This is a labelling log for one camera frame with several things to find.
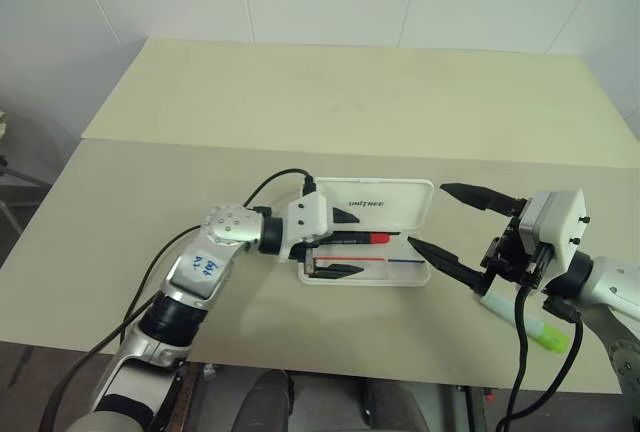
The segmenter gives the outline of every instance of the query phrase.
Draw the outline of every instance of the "red pen cap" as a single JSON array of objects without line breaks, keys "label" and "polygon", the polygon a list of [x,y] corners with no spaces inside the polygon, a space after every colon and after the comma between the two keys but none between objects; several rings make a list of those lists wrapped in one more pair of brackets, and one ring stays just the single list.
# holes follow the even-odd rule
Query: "red pen cap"
[{"label": "red pen cap", "polygon": [[383,234],[380,232],[371,233],[371,244],[386,244],[390,240],[391,236],[389,234]]}]

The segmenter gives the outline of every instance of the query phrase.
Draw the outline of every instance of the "red marker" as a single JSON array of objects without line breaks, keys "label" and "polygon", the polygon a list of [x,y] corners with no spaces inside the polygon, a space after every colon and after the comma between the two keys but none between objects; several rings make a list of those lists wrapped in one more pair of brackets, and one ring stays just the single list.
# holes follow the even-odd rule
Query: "red marker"
[{"label": "red marker", "polygon": [[319,241],[322,245],[386,244],[391,240],[387,232],[350,232],[340,230]]}]

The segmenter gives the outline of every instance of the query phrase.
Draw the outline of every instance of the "green highlighter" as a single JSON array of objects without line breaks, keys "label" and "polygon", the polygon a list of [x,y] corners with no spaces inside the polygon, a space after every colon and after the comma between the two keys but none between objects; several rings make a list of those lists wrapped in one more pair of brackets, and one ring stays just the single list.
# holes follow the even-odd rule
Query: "green highlighter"
[{"label": "green highlighter", "polygon": [[[491,290],[487,291],[484,297],[476,295],[476,298],[491,312],[515,325],[513,301]],[[555,327],[545,324],[540,319],[526,315],[524,317],[524,324],[527,329],[527,335],[545,349],[559,354],[564,354],[569,349],[569,337]]]}]

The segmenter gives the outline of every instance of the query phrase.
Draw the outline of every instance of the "blue line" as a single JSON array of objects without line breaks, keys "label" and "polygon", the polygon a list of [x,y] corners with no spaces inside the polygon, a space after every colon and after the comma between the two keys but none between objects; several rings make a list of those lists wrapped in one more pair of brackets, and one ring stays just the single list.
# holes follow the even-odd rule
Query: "blue line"
[{"label": "blue line", "polygon": [[387,262],[404,262],[408,264],[424,264],[424,260],[417,259],[387,259]]}]

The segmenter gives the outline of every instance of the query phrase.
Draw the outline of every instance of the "robotic arm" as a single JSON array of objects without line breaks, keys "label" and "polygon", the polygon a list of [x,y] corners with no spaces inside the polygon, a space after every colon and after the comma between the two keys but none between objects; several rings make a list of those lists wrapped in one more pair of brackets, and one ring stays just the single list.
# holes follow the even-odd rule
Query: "robotic arm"
[{"label": "robotic arm", "polygon": [[332,209],[316,191],[291,202],[283,218],[262,211],[223,204],[209,212],[151,307],[130,327],[96,388],[92,412],[68,432],[147,430],[177,385],[177,372],[236,257],[258,250],[285,261],[295,244],[332,232]]},{"label": "robotic arm", "polygon": [[590,222],[582,191],[538,192],[527,200],[465,184],[441,188],[467,205],[506,215],[510,222],[482,259],[485,272],[410,237],[416,251],[479,295],[500,276],[531,289],[541,287],[549,296],[545,310],[565,320],[583,320],[602,341],[640,431],[640,267],[577,251]]}]

